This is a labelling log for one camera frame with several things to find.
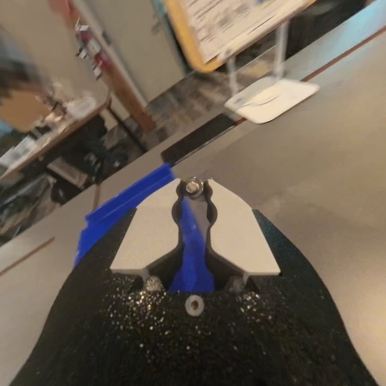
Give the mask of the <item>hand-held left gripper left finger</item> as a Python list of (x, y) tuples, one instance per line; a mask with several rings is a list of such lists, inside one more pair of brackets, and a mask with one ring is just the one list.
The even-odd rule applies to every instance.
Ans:
[(179, 230), (172, 208), (179, 198), (180, 182), (180, 178), (174, 179), (137, 206), (110, 266), (113, 273), (148, 277), (155, 263), (178, 246)]

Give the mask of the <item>printed instruction sheet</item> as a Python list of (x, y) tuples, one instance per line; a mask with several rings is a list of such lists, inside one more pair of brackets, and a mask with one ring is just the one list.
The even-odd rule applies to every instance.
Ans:
[(224, 51), (235, 51), (255, 36), (300, 12), (306, 0), (187, 0), (182, 1), (204, 62)]

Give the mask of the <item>white sign stand base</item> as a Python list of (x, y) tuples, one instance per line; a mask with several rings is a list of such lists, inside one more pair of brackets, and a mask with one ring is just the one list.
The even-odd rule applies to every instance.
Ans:
[(276, 29), (273, 70), (270, 76), (239, 91), (235, 72), (230, 74), (232, 97), (225, 102), (225, 108), (254, 124), (273, 121), (320, 90), (318, 84), (284, 77), (288, 27), (287, 21)]

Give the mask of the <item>yellow-framed sign board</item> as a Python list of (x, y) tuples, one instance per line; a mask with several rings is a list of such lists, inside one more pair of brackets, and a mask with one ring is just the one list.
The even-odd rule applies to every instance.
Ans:
[(171, 21), (172, 28), (176, 34), (176, 37), (181, 45), (182, 51), (184, 52), (187, 61), (195, 71), (200, 73), (213, 72), (218, 67), (222, 66), (228, 60), (228, 58), (242, 52), (247, 47), (254, 44), (262, 37), (266, 36), (268, 33), (275, 30), (282, 23), (289, 21), (292, 17), (309, 7), (307, 6), (303, 9), (300, 9), (299, 13), (285, 17), (281, 22), (268, 28), (268, 31), (262, 32), (259, 35), (255, 36), (253, 40), (251, 40), (244, 46), (236, 49), (235, 51), (224, 51), (224, 56), (218, 55), (214, 59), (205, 63), (198, 49), (198, 42), (193, 36), (193, 29), (189, 25), (189, 21), (182, 4), (182, 0), (167, 0), (164, 1), (164, 4), (167, 9), (167, 15)]

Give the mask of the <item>black table pad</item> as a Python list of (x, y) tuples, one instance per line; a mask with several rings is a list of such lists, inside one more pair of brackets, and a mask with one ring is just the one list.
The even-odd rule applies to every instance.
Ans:
[(166, 148), (161, 152), (161, 158), (173, 167), (234, 128), (238, 122), (221, 113)]

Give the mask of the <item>wooden side table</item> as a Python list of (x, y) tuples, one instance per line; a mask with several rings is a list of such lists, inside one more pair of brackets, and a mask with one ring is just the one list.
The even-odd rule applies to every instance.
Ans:
[(148, 151), (145, 144), (143, 144), (138, 139), (138, 137), (136, 137), (134, 133), (130, 131), (129, 127), (112, 109), (112, 92), (109, 90), (106, 100), (102, 104), (97, 105), (93, 110), (90, 110), (87, 115), (84, 115), (81, 119), (66, 120), (59, 126), (59, 128), (56, 128), (54, 131), (44, 136), (44, 141), (39, 139), (37, 141), (37, 146), (33, 150), (28, 152), (25, 156), (22, 156), (19, 161), (11, 164), (11, 166), (3, 173), (3, 175), (1, 175), (1, 181), (12, 179), (14, 176), (21, 174), (35, 161), (43, 161), (45, 155), (48, 152), (63, 144), (68, 137), (78, 132), (82, 126), (84, 126), (104, 110), (108, 111), (108, 113), (116, 121), (117, 125), (127, 133), (127, 135), (132, 139), (132, 141), (137, 145), (143, 154)]

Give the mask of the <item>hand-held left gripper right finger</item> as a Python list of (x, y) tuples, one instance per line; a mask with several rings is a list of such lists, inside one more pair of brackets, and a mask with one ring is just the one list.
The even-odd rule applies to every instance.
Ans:
[(278, 263), (248, 203), (213, 179), (207, 180), (215, 219), (209, 230), (210, 247), (243, 280), (278, 276)]

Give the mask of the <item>blue plastic bin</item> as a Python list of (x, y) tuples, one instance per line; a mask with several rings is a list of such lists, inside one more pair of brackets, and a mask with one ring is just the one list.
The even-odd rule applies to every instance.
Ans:
[[(164, 163), (118, 195), (85, 216), (86, 227), (80, 233), (74, 267), (129, 210), (175, 179), (171, 165)], [(185, 292), (211, 292), (214, 278), (205, 264), (205, 239), (187, 199), (182, 204), (182, 235), (185, 249), (182, 268), (175, 274), (168, 289)]]

